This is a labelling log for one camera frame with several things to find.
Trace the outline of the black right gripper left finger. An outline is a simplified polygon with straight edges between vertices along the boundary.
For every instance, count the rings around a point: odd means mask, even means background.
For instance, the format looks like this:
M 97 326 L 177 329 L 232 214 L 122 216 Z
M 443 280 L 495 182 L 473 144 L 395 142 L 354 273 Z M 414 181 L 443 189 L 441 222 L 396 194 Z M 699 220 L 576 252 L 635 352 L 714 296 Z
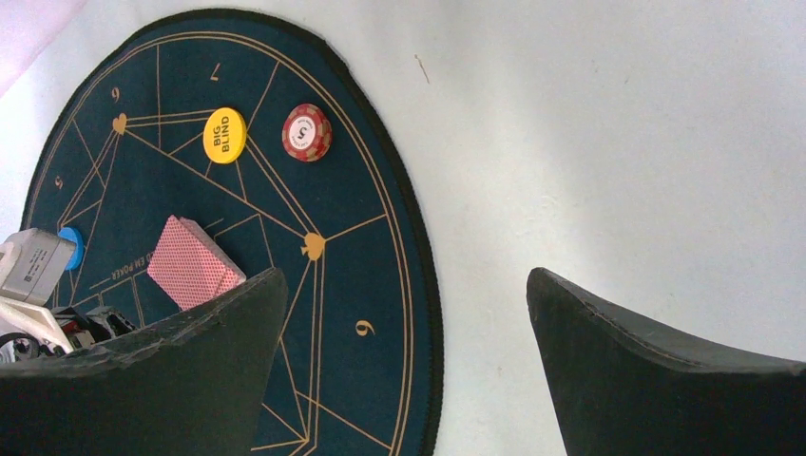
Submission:
M 191 310 L 1 369 L 5 455 L 245 455 L 288 299 L 265 270 Z

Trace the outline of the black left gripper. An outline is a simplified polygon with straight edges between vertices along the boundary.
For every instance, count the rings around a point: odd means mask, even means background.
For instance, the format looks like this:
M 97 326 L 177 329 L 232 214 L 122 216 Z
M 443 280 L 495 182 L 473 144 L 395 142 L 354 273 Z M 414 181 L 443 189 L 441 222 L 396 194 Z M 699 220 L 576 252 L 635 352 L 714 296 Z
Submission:
M 19 312 L 1 312 L 1 360 L 29 361 L 62 357 L 131 333 L 136 326 L 117 310 L 100 306 L 87 313 L 73 308 L 36 311 L 23 317 Z

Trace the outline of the red playing card deck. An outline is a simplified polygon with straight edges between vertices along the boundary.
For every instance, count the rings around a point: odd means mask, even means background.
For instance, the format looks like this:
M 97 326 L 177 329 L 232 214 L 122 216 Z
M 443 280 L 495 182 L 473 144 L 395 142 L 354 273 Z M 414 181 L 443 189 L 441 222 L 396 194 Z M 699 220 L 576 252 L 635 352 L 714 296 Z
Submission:
M 183 310 L 246 281 L 246 274 L 189 218 L 170 216 L 147 267 L 148 275 Z

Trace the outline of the blue small blind button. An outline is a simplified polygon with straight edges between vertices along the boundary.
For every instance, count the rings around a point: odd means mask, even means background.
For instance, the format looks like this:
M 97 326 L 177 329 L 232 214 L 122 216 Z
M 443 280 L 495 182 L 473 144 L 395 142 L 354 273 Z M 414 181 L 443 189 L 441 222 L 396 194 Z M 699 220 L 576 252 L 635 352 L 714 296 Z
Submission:
M 68 226 L 63 227 L 58 232 L 58 236 L 74 244 L 74 251 L 67 262 L 66 270 L 76 270 L 81 265 L 85 256 L 86 248 L 83 236 L 78 229 Z

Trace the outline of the red poker chip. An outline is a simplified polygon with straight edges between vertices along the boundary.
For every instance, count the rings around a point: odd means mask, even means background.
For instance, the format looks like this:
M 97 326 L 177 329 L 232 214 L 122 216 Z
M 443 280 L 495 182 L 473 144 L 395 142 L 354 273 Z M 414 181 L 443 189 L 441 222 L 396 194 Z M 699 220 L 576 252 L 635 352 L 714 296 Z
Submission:
M 322 159 L 333 143 L 333 129 L 324 111 L 314 104 L 300 104 L 288 115 L 281 130 L 286 153 L 301 162 Z

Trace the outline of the yellow big blind button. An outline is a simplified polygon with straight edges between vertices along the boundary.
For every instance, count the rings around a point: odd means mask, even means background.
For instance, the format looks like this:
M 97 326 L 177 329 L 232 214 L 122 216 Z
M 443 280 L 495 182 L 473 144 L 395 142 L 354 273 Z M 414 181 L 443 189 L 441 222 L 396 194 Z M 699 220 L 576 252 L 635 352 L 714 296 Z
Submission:
M 202 144 L 211 162 L 228 164 L 239 158 L 246 138 L 247 126 L 242 115 L 232 107 L 220 107 L 206 120 Z

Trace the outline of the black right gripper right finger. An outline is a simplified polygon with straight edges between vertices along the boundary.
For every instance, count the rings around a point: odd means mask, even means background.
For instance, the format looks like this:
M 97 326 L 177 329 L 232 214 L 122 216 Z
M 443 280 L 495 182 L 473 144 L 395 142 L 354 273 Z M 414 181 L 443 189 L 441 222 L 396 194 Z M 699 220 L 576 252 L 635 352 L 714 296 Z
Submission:
M 527 302 L 570 455 L 801 455 L 805 365 L 605 300 L 545 268 Z

